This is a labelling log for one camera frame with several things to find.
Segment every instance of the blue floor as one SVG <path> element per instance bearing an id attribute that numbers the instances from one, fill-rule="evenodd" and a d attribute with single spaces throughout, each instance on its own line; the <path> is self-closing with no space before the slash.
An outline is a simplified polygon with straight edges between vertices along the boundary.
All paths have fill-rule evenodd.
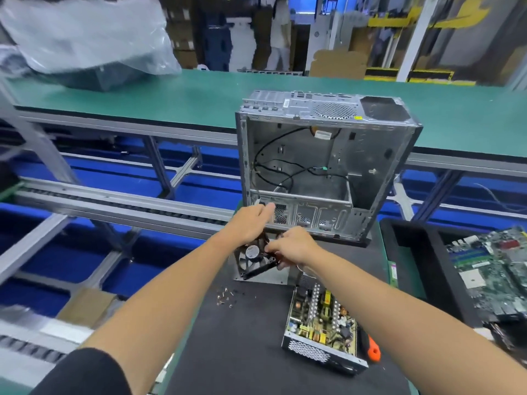
<path id="1" fill-rule="evenodd" d="M 138 153 L 141 152 L 141 143 L 137 139 L 122 139 L 122 142 L 130 148 L 137 147 Z M 202 147 L 201 150 L 204 170 L 239 174 L 236 150 L 213 147 Z M 190 156 L 191 148 L 162 143 L 161 152 L 168 166 L 181 166 Z M 87 186 L 145 196 L 157 196 L 161 191 L 154 171 L 150 168 L 83 159 L 68 159 L 68 162 L 82 183 Z M 47 168 L 31 155 L 24 155 L 13 160 L 12 166 L 20 176 L 53 180 Z M 403 176 L 408 195 L 414 199 L 424 199 L 434 182 L 435 176 L 428 172 L 406 171 Z M 475 183 L 483 184 L 495 191 L 496 196 L 509 208 L 518 209 L 526 206 L 527 184 L 470 177 L 462 179 L 447 202 L 503 210 L 502 206 L 497 205 L 491 196 Z M 234 180 L 198 175 L 187 176 L 177 189 L 175 199 L 181 202 L 234 209 L 241 199 L 241 185 Z M 0 222 L 2 222 L 0 225 L 0 253 L 16 243 L 47 216 L 49 213 L 45 211 L 0 204 Z M 384 217 L 400 218 L 399 207 L 387 201 L 378 219 Z M 520 219 L 447 210 L 438 210 L 431 222 L 470 227 L 481 231 L 524 224 L 524 221 Z M 119 232 L 129 230 L 129 227 L 122 225 L 115 225 L 115 228 Z M 105 281 L 103 289 L 128 298 L 164 268 L 185 256 L 201 243 L 202 240 L 198 239 L 144 230 L 133 248 L 133 262 L 122 260 Z M 23 266 L 23 270 L 78 283 L 93 272 L 109 250 L 109 245 L 99 236 L 91 222 L 77 218 L 68 225 L 63 233 L 30 259 Z M 68 299 L 69 296 L 65 293 L 51 291 L 16 279 L 9 279 L 0 286 L 0 304 L 29 306 L 37 313 L 50 317 L 56 316 Z"/>

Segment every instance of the hand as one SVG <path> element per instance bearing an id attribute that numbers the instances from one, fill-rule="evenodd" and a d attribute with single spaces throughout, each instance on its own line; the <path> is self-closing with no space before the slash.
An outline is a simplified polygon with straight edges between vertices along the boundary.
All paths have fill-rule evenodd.
<path id="1" fill-rule="evenodd" d="M 313 237 L 300 226 L 290 228 L 281 238 L 269 242 L 265 247 L 266 252 L 274 252 L 282 257 L 279 270 L 291 264 L 309 264 L 319 250 L 321 248 Z"/>
<path id="2" fill-rule="evenodd" d="M 234 242 L 236 247 L 250 243 L 258 237 L 268 222 L 273 221 L 274 204 L 266 206 L 257 204 L 245 206 L 234 214 L 229 223 L 221 231 Z"/>

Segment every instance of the left hand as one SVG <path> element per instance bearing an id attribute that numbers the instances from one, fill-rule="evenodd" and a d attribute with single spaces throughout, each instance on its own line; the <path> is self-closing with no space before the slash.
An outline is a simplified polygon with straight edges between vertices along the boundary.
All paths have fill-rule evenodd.
<path id="1" fill-rule="evenodd" d="M 258 237 L 268 222 L 273 221 L 274 204 L 245 206 L 234 214 L 221 231 L 236 247 L 250 243 Z"/>

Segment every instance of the power supply circuit board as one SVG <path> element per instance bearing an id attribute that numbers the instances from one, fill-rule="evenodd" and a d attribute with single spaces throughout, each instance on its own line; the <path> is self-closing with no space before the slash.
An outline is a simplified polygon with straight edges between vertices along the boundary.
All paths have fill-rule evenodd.
<path id="1" fill-rule="evenodd" d="M 319 283 L 296 288 L 286 330 L 357 356 L 357 322 Z"/>
<path id="2" fill-rule="evenodd" d="M 520 227 L 447 245 L 484 322 L 527 317 L 527 234 Z"/>

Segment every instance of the plastic-wrapped box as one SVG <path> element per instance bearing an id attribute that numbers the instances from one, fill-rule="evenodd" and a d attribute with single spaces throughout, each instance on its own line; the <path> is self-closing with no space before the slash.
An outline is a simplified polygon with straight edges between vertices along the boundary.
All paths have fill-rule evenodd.
<path id="1" fill-rule="evenodd" d="M 0 21 L 32 70 L 69 87 L 181 73 L 158 0 L 4 0 Z"/>

